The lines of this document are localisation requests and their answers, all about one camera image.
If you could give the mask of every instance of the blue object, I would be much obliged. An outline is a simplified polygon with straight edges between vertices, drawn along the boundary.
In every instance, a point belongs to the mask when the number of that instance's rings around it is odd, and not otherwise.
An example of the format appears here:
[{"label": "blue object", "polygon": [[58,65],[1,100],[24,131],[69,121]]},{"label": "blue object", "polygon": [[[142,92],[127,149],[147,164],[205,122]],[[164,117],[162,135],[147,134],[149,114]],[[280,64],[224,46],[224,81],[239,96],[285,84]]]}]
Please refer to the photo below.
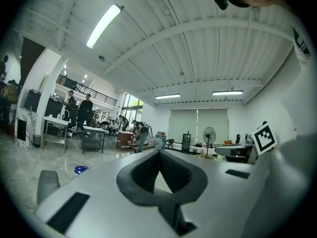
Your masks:
[{"label": "blue object", "polygon": [[74,168],[74,171],[76,174],[81,174],[82,172],[84,172],[87,169],[88,169],[88,167],[86,167],[86,166],[77,166]]}]

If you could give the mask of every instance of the table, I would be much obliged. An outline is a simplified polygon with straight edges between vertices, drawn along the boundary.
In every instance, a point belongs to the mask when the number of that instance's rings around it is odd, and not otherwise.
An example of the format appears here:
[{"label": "table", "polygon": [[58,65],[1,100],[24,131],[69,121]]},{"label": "table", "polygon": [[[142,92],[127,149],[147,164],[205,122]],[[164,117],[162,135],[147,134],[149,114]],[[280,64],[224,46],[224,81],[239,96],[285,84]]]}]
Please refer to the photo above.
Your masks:
[{"label": "table", "polygon": [[[45,133],[45,137],[42,135],[42,149],[44,149],[44,141],[46,142],[53,142],[53,143],[57,143],[57,144],[63,144],[64,145],[64,152],[66,152],[66,136],[67,136],[67,126],[68,126],[68,121],[64,121],[64,120],[60,120],[54,117],[44,117],[44,120],[48,121],[46,123],[46,133]],[[48,126],[49,126],[49,122],[55,124],[55,127],[58,128],[58,132],[57,132],[57,137],[52,136],[52,135],[48,135]],[[65,138],[64,139],[60,139],[59,138],[59,130],[63,128],[65,129]]]},{"label": "table", "polygon": [[[92,133],[98,133],[100,134],[100,138],[98,139],[88,139],[85,140],[84,138],[84,134],[85,132],[92,132]],[[101,128],[93,128],[93,127],[89,127],[89,126],[83,126],[83,132],[82,132],[82,137],[81,137],[81,149],[83,150],[83,154],[84,154],[84,148],[85,145],[96,145],[96,143],[98,143],[97,146],[100,146],[102,148],[102,153],[104,153],[104,144],[105,144],[105,136],[106,136],[107,131]]]},{"label": "table", "polygon": [[128,145],[128,141],[131,141],[131,136],[133,136],[134,134],[132,132],[128,132],[128,131],[122,131],[119,130],[118,131],[118,137],[117,137],[117,145],[116,148],[117,149],[121,149],[121,148],[130,148],[131,146]]}]

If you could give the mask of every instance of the fluorescent ceiling light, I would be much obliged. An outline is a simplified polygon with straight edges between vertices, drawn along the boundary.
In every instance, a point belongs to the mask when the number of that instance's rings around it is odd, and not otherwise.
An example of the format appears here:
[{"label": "fluorescent ceiling light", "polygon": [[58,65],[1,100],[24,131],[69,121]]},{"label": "fluorescent ceiling light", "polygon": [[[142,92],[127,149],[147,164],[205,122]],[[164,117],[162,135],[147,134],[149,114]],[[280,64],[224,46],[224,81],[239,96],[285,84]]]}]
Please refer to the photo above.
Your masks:
[{"label": "fluorescent ceiling light", "polygon": [[94,28],[93,32],[91,33],[91,36],[88,39],[88,42],[86,44],[88,48],[92,49],[94,47],[100,35],[103,33],[106,27],[111,23],[111,21],[113,21],[113,19],[118,16],[120,12],[121,12],[121,8],[119,8],[115,4],[112,5],[106,11],[106,13],[98,22],[97,26]]},{"label": "fluorescent ceiling light", "polygon": [[178,98],[180,94],[171,94],[171,95],[163,95],[163,96],[156,96],[156,99],[168,99],[168,98]]},{"label": "fluorescent ceiling light", "polygon": [[213,92],[212,95],[240,95],[243,91],[217,91]]}]

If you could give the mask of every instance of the floor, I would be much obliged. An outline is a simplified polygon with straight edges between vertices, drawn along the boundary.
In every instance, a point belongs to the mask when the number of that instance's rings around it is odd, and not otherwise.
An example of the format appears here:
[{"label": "floor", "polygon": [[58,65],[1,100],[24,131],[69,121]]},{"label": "floor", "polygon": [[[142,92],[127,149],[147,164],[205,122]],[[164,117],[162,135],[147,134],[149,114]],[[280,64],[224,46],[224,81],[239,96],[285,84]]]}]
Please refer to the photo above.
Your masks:
[{"label": "floor", "polygon": [[[116,138],[105,139],[104,153],[87,151],[82,154],[80,140],[68,139],[67,150],[61,146],[46,145],[44,150],[25,150],[14,145],[14,140],[5,134],[0,135],[0,174],[7,191],[25,207],[36,208],[37,185],[42,170],[57,171],[60,185],[63,186],[78,176],[76,166],[93,167],[134,154],[129,150],[116,150]],[[156,188],[170,192],[161,174],[156,180]]]}]

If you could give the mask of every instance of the white curtain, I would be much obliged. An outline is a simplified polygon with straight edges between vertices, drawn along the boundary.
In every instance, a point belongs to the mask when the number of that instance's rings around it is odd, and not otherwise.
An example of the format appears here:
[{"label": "white curtain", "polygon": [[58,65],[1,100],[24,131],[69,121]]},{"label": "white curtain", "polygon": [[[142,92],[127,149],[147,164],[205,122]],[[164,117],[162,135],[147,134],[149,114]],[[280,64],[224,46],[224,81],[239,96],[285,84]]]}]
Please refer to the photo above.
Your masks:
[{"label": "white curtain", "polygon": [[183,134],[191,134],[190,144],[196,144],[197,110],[171,110],[168,138],[175,142],[183,141]]},{"label": "white curtain", "polygon": [[216,132],[214,144],[223,144],[228,140],[228,110],[227,109],[198,109],[197,142],[204,143],[203,134],[207,127]]}]

